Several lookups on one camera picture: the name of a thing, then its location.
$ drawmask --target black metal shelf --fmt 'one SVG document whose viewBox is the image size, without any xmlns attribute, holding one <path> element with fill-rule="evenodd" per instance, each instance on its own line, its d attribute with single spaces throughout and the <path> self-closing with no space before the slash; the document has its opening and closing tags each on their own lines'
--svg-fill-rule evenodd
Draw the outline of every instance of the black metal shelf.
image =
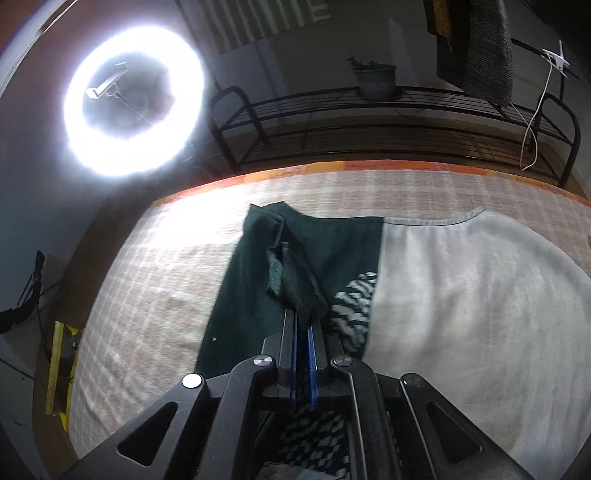
<svg viewBox="0 0 591 480">
<path fill-rule="evenodd" d="M 352 124 L 338 127 L 311 127 L 309 122 L 305 129 L 288 131 L 267 135 L 262 124 L 270 120 L 292 117 L 297 115 L 310 115 L 316 112 L 344 111 L 358 109 L 394 109 L 400 114 L 399 109 L 418 109 L 425 111 L 443 111 L 462 115 L 478 116 L 495 120 L 505 124 L 525 127 L 521 114 L 529 121 L 534 111 L 523 106 L 515 105 L 500 107 L 493 106 L 485 100 L 470 96 L 464 92 L 454 90 L 433 89 L 427 87 L 401 87 L 402 95 L 390 101 L 368 102 L 359 97 L 358 88 L 345 87 L 338 89 L 319 90 L 305 92 L 296 95 L 284 96 L 250 103 L 246 93 L 238 87 L 230 87 L 219 92 L 209 102 L 209 126 L 218 146 L 230 166 L 239 171 L 243 164 L 253 164 L 282 160 L 286 158 L 310 157 L 315 155 L 344 155 L 344 154 L 415 154 L 433 157 L 464 158 L 467 160 L 483 161 L 486 163 L 516 167 L 515 149 L 521 149 L 521 143 L 516 142 L 510 135 L 484 134 L 477 129 L 460 129 L 452 127 L 434 127 L 433 125 L 406 125 L 406 124 Z M 222 125 L 218 125 L 213 117 L 213 111 L 218 101 L 225 96 L 234 93 L 242 101 L 242 107 L 231 115 Z M 551 100 L 565 111 L 573 122 L 574 135 L 571 140 L 544 112 L 543 105 Z M 558 173 L 542 152 L 539 154 L 540 162 L 536 164 L 533 172 L 543 175 L 559 187 L 564 187 L 572 170 L 580 145 L 580 128 L 574 113 L 558 98 L 546 93 L 541 99 L 542 108 L 534 120 L 532 129 L 535 136 L 543 134 L 563 142 L 570 147 L 569 157 L 563 172 Z M 223 132 L 252 125 L 257 130 L 255 141 L 247 149 L 246 153 L 237 160 L 230 148 Z M 421 148 L 416 145 L 404 145 L 400 135 L 392 136 L 392 129 L 398 133 L 408 135 L 408 140 L 416 140 Z M 348 144 L 343 140 L 343 132 L 349 129 L 366 135 L 365 145 Z M 340 135 L 331 135 L 340 131 Z M 321 140 L 314 140 L 321 132 Z M 486 145 L 485 149 L 475 148 L 474 154 L 466 153 L 465 148 L 458 148 L 458 136 L 464 135 L 466 142 L 474 143 L 480 139 Z M 533 151 L 533 140 L 528 146 L 527 158 Z"/>
</svg>

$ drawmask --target orange bed edge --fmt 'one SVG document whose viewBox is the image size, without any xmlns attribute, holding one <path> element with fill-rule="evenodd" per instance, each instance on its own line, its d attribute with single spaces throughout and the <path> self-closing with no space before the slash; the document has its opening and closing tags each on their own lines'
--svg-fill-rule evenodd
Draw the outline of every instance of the orange bed edge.
<svg viewBox="0 0 591 480">
<path fill-rule="evenodd" d="M 214 189 L 224 187 L 231 187 L 242 183 L 254 183 L 263 180 L 271 180 L 282 177 L 291 177 L 295 175 L 308 175 L 313 173 L 331 173 L 336 171 L 353 171 L 353 170 L 424 170 L 424 171 L 448 171 L 452 173 L 463 173 L 468 175 L 482 175 L 487 177 L 499 177 L 502 179 L 524 183 L 532 187 L 543 190 L 548 190 L 556 195 L 567 197 L 575 200 L 587 207 L 591 207 L 591 200 L 586 200 L 574 193 L 559 189 L 549 183 L 540 180 L 530 179 L 514 175 L 511 173 L 504 173 L 496 170 L 488 170 L 487 168 L 467 167 L 464 165 L 453 165 L 449 163 L 437 163 L 431 161 L 420 160 L 340 160 L 340 161 L 321 161 L 310 163 L 308 165 L 296 165 L 294 167 L 275 168 L 272 170 L 263 170 L 255 173 L 246 173 L 236 177 L 229 177 L 222 180 L 213 181 L 204 185 L 183 190 L 160 200 L 157 200 L 152 206 L 163 205 L 165 203 L 175 202 L 182 198 L 190 197 L 198 193 L 209 192 Z"/>
</svg>

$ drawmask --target white wall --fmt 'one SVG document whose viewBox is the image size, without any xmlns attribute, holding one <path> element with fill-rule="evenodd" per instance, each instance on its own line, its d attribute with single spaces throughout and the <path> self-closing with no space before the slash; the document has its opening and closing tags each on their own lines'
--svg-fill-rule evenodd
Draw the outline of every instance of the white wall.
<svg viewBox="0 0 591 480">
<path fill-rule="evenodd" d="M 4 51 L 0 85 L 60 3 L 48 0 Z M 61 105 L 84 57 L 138 24 L 186 36 L 171 0 L 81 1 L 34 44 L 0 97 L 0 310 L 16 305 L 36 250 L 48 257 L 48 275 L 63 270 L 116 185 L 73 157 Z M 30 320 L 0 337 L 0 356 L 33 375 L 39 338 Z M 0 422 L 33 474 L 48 478 L 34 443 L 32 399 L 33 381 L 0 364 Z"/>
<path fill-rule="evenodd" d="M 556 35 L 527 7 L 519 0 L 505 2 L 515 38 L 536 48 L 558 51 Z M 185 3 L 199 32 L 203 51 L 222 87 L 238 85 L 245 89 L 253 102 L 278 95 L 354 86 L 355 79 L 345 60 L 351 54 L 364 61 L 371 59 L 396 64 L 400 85 L 455 89 L 436 75 L 436 39 L 427 33 L 424 7 L 420 1 L 333 0 L 329 2 L 334 16 L 332 20 L 283 32 L 222 55 L 217 54 L 207 24 L 193 6 L 197 2 Z M 519 47 L 514 47 L 513 53 L 513 102 L 535 108 L 548 74 L 548 63 Z M 550 92 L 556 96 L 559 92 L 558 75 L 554 72 L 550 82 Z M 587 108 L 591 103 L 591 89 L 585 81 L 569 79 L 565 101 L 575 111 L 583 131 L 575 173 L 591 194 L 591 113 Z M 453 117 L 448 113 L 438 116 Z M 562 118 L 558 125 L 564 126 L 565 133 L 569 133 L 566 120 L 566 117 Z M 489 123 L 477 118 L 473 121 Z M 521 131 L 507 124 L 493 124 L 498 128 Z"/>
</svg>

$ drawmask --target metal bolt head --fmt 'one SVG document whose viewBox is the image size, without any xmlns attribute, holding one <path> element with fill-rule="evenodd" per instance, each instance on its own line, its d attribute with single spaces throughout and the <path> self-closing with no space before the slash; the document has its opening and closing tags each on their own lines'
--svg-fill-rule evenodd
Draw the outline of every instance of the metal bolt head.
<svg viewBox="0 0 591 480">
<path fill-rule="evenodd" d="M 350 367 L 353 365 L 353 359 L 349 355 L 336 356 L 332 361 L 337 367 Z"/>
<path fill-rule="evenodd" d="M 257 355 L 252 361 L 258 367 L 268 367 L 273 363 L 273 358 L 269 355 Z"/>
<path fill-rule="evenodd" d="M 188 374 L 183 377 L 183 386 L 185 388 L 197 388 L 201 385 L 203 378 L 198 374 Z"/>
<path fill-rule="evenodd" d="M 423 383 L 423 378 L 417 374 L 406 374 L 403 376 L 402 381 L 409 387 L 420 387 Z"/>
</svg>

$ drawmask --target plaid bedsheet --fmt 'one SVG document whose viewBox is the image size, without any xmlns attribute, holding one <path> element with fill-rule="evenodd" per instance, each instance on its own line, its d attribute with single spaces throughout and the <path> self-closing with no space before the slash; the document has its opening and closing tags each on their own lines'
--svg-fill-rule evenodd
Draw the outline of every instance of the plaid bedsheet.
<svg viewBox="0 0 591 480">
<path fill-rule="evenodd" d="M 400 170 L 420 163 L 394 161 L 281 169 L 149 208 L 113 262 L 86 326 L 70 416 L 76 453 L 88 453 L 193 370 L 251 203 L 283 200 L 319 217 L 424 219 L 484 206 L 540 233 L 591 276 L 591 203 L 505 174 L 425 165 L 427 171 Z"/>
</svg>

